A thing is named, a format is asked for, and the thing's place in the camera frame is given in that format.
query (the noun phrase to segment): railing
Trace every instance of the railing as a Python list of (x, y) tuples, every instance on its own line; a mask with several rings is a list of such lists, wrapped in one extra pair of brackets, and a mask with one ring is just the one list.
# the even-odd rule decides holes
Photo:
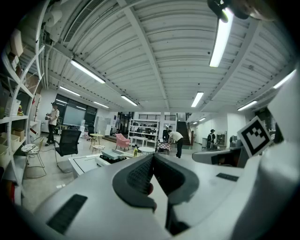
[(191, 131), (191, 127), (189, 126), (189, 122), (187, 123), (187, 133), (188, 133), (189, 142), (191, 143), (191, 146), (193, 146), (194, 131)]
[[(139, 114), (139, 119), (145, 120), (160, 120), (159, 114)], [(176, 115), (165, 115), (165, 120), (176, 121)]]
[(186, 112), (186, 120), (188, 120), (188, 118), (192, 115), (191, 112)]

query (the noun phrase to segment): black pants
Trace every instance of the black pants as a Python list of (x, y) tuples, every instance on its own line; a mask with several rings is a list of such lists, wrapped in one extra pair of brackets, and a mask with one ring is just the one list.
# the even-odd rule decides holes
[(54, 125), (52, 125), (52, 124), (49, 124), (49, 125), (48, 125), (49, 136), (48, 136), (48, 141), (47, 141), (47, 143), (52, 143), (52, 142), (54, 142), (54, 136), (53, 136), (54, 128), (55, 128)]
[(177, 156), (178, 158), (181, 157), (182, 145), (183, 145), (183, 138), (181, 138), (181, 139), (179, 139), (179, 140), (177, 141), (177, 154), (176, 154), (176, 156)]

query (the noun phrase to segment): bottle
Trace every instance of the bottle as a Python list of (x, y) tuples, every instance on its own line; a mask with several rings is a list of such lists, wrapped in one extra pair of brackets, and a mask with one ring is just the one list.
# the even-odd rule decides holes
[(137, 157), (137, 144), (135, 145), (135, 149), (133, 150), (133, 156)]

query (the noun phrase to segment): backpack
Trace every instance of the backpack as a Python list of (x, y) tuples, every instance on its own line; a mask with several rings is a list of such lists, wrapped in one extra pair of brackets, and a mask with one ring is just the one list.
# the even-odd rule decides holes
[(207, 136), (207, 141), (211, 142), (211, 135), (210, 134), (208, 134), (208, 136)]

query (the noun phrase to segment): window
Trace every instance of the window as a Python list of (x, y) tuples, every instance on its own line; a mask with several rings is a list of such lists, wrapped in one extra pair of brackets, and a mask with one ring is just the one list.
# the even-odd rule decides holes
[(91, 107), (62, 95), (57, 95), (55, 103), (58, 104), (60, 111), (60, 121), (66, 125), (80, 125), (81, 120), (85, 119), (85, 126), (94, 125), (97, 108)]

